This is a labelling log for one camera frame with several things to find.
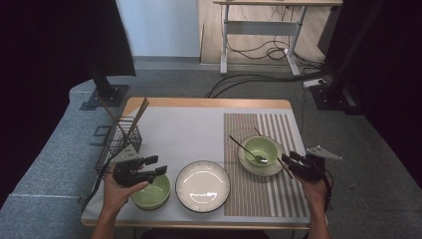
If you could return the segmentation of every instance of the gray carpet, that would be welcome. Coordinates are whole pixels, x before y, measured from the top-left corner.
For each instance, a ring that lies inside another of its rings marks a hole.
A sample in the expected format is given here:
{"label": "gray carpet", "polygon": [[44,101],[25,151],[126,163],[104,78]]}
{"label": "gray carpet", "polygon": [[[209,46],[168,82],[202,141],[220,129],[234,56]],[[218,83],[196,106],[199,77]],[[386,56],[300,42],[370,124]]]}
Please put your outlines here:
{"label": "gray carpet", "polygon": [[[288,70],[248,72],[289,77]],[[109,78],[127,84],[130,97],[203,98],[222,77],[215,70],[141,70],[137,77]],[[96,179],[94,170],[103,140],[96,128],[111,125],[104,109],[79,111],[95,85],[88,81],[70,91],[71,103],[43,151],[9,195],[0,211],[0,238],[89,238],[81,205]],[[283,99],[291,102],[305,147],[320,145],[343,156],[328,160],[334,177],[332,209],[327,213],[332,238],[418,238],[422,235],[422,190],[364,116],[319,111],[302,82],[248,83],[219,96],[230,99]],[[112,109],[121,114],[124,104]],[[140,235],[144,229],[136,230]],[[266,231],[290,238],[291,231]],[[302,238],[297,232],[295,238]],[[132,238],[132,228],[116,229],[116,238]]]}

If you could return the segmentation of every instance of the white plate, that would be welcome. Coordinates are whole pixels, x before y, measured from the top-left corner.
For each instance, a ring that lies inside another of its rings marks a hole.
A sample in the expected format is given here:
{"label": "white plate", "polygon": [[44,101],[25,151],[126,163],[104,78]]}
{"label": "white plate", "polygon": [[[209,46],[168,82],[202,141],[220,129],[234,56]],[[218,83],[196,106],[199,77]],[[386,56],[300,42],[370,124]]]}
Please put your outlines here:
{"label": "white plate", "polygon": [[212,161],[190,163],[177,176],[177,197],[192,211],[213,211],[224,204],[229,193],[229,175]]}

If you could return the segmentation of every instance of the wooden table edge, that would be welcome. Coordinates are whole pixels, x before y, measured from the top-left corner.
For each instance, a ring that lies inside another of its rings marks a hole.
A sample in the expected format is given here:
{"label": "wooden table edge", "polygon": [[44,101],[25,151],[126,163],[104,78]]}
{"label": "wooden table edge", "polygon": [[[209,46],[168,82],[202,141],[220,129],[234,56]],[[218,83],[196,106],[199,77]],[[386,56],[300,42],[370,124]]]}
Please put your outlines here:
{"label": "wooden table edge", "polygon": [[[130,98],[123,110],[123,116],[135,111],[142,104],[144,97]],[[198,107],[198,108],[258,108],[291,109],[286,100],[257,99],[202,99],[202,98],[148,98],[150,107]]]}
{"label": "wooden table edge", "polygon": [[[82,224],[85,226],[94,227],[97,225],[96,220],[82,219]],[[180,223],[180,222],[138,222],[138,221],[129,221],[129,220],[116,220],[114,223],[115,227],[146,227],[146,228],[189,228],[189,229],[245,229],[245,230],[281,230],[281,229],[298,229],[298,230],[308,230],[308,226],[302,224],[291,224],[291,225],[281,225],[280,223],[265,223],[263,225],[257,225],[253,222],[210,222],[206,224],[194,224],[194,223]]]}

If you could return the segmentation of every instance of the table leg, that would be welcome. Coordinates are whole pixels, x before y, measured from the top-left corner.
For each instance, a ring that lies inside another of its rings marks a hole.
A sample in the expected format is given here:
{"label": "table leg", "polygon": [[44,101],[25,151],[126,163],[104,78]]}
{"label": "table leg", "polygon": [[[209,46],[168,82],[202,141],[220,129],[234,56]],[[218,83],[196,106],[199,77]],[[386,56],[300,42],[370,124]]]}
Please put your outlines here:
{"label": "table leg", "polygon": [[223,25],[223,48],[221,50],[220,74],[227,75],[227,27],[229,24],[229,5],[225,5]]}
{"label": "table leg", "polygon": [[304,18],[305,18],[305,14],[307,13],[307,9],[308,9],[307,6],[302,7],[301,18],[296,23],[296,30],[295,30],[295,34],[293,35],[291,45],[290,45],[289,49],[285,50],[286,57],[288,59],[289,65],[292,69],[294,76],[298,76],[298,75],[301,74],[299,72],[298,66],[296,65],[296,58],[293,55],[293,52],[295,51],[295,46],[296,46],[296,43],[298,42],[299,33],[301,32],[302,25],[304,24]]}

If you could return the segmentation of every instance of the striped placemat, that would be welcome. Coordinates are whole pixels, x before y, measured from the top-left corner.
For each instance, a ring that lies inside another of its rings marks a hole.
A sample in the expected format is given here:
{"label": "striped placemat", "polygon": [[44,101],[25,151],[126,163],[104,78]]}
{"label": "striped placemat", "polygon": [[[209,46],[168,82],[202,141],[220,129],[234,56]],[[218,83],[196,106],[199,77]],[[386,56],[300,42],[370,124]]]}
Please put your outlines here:
{"label": "striped placemat", "polygon": [[237,155],[239,141],[255,135],[255,128],[275,139],[286,152],[298,151],[287,115],[224,114],[224,166],[231,180],[230,195],[224,204],[225,216],[308,217],[301,184],[284,173],[263,177],[246,170]]}

